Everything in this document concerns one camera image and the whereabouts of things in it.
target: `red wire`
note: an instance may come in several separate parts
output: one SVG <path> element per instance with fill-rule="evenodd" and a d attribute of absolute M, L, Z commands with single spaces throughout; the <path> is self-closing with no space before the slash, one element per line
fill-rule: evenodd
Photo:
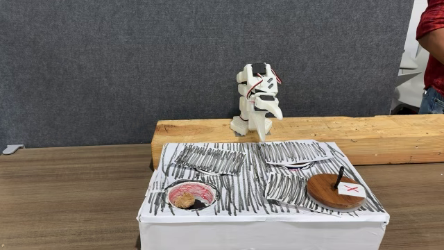
<path fill-rule="evenodd" d="M 277 83 L 282 84 L 282 80 L 281 80 L 280 77 L 276 74 L 276 72 L 275 72 L 273 69 L 271 69 L 271 71 L 272 71 L 273 74 L 276 76 L 276 81 L 277 81 Z"/>
<path fill-rule="evenodd" d="M 245 97 L 247 98 L 247 101 L 249 101 L 249 102 L 255 102 L 255 101 L 250 101 L 250 99 L 248 99 L 248 95 L 256 86 L 258 86 L 264 80 L 262 78 L 261 74 L 257 73 L 257 75 L 261 78 L 261 80 L 258 81 L 256 84 L 254 84 L 252 87 L 250 87 L 250 89 L 247 91 L 247 94 L 245 95 Z"/>

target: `person's arm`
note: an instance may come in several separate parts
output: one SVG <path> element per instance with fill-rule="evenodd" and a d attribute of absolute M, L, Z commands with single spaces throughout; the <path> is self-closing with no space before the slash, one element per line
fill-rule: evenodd
<path fill-rule="evenodd" d="M 444 64 L 444 28 L 431 31 L 418 41 L 433 57 Z"/>
<path fill-rule="evenodd" d="M 444 0 L 430 0 L 421 15 L 416 39 L 438 61 L 444 64 Z"/>

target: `person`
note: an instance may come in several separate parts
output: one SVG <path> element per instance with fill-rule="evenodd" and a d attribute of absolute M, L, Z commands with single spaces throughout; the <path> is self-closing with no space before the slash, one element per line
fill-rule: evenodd
<path fill-rule="evenodd" d="M 444 113 L 444 0 L 428 0 L 416 30 L 419 44 L 430 52 L 424 73 L 420 114 Z"/>

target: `white label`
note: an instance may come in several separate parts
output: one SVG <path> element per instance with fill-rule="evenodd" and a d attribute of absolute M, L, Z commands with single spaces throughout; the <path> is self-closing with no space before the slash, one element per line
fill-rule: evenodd
<path fill-rule="evenodd" d="M 338 185 L 338 192 L 339 194 L 366 198 L 366 191 L 360 184 L 341 182 Z"/>

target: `red shirt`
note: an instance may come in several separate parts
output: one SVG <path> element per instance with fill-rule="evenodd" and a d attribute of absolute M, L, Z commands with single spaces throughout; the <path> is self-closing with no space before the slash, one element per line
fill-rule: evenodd
<path fill-rule="evenodd" d="M 444 0 L 428 0 L 429 6 L 421 15 L 421 20 L 416 29 L 416 39 L 430 31 L 444 28 Z M 433 87 L 444 96 L 444 65 L 432 55 L 429 57 L 424 73 L 425 88 Z"/>

